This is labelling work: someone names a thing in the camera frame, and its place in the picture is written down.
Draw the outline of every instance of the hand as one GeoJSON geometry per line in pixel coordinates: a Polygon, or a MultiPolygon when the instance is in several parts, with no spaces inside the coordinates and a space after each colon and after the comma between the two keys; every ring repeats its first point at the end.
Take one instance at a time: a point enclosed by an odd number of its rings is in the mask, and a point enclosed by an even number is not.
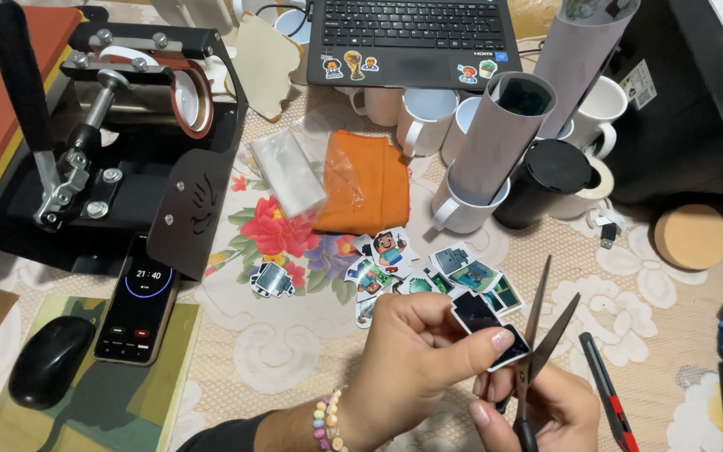
{"type": "Polygon", "coordinates": [[[361,368],[337,413],[353,452],[416,427],[450,386],[485,372],[515,340],[504,328],[468,336],[440,293],[382,295],[373,318],[361,368]]]}
{"type": "MultiPolygon", "coordinates": [[[[477,377],[474,393],[484,396],[487,375],[477,377]]],[[[515,387],[515,368],[489,375],[487,399],[500,401],[515,387]]],[[[540,452],[597,452],[601,403],[583,378],[547,363],[528,389],[528,423],[540,452]]],[[[492,403],[474,400],[468,407],[487,452],[520,452],[512,426],[492,403]]]]}

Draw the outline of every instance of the computer mouse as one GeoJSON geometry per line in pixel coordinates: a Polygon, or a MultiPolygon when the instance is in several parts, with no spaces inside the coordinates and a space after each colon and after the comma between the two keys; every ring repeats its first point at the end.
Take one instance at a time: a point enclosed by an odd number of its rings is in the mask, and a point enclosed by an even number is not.
{"type": "Polygon", "coordinates": [[[96,328],[83,318],[64,315],[38,330],[15,360],[7,391],[25,408],[57,405],[74,380],[96,328]]]}

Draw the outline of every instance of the black sleeve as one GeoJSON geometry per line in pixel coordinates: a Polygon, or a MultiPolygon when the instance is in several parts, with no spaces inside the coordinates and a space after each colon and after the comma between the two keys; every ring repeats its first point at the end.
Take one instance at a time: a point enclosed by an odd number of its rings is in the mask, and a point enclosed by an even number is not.
{"type": "Polygon", "coordinates": [[[226,421],[196,434],[177,452],[253,452],[256,430],[270,411],[252,419],[226,421]]]}

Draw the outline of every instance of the beaded bracelet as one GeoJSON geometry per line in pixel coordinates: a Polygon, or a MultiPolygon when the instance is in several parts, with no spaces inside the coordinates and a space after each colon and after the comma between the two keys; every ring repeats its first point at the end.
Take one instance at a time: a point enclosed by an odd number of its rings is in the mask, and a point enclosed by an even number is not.
{"type": "Polygon", "coordinates": [[[339,405],[339,397],[342,396],[342,388],[333,390],[333,394],[326,395],[322,400],[316,402],[314,411],[314,437],[320,440],[320,450],[328,452],[348,452],[348,448],[342,443],[339,437],[339,427],[336,426],[336,410],[339,405]]]}

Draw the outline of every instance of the mug press machine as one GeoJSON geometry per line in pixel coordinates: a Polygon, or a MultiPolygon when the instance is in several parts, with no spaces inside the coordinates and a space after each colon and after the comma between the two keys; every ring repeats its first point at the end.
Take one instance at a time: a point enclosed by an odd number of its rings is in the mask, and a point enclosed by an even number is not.
{"type": "Polygon", "coordinates": [[[149,256],[199,281],[247,110],[221,37],[83,22],[68,45],[44,95],[23,10],[0,0],[0,71],[24,135],[0,182],[0,250],[115,276],[149,231],[149,256]],[[225,74],[236,102],[213,101],[225,74]],[[102,146],[101,129],[118,137],[102,146]]]}

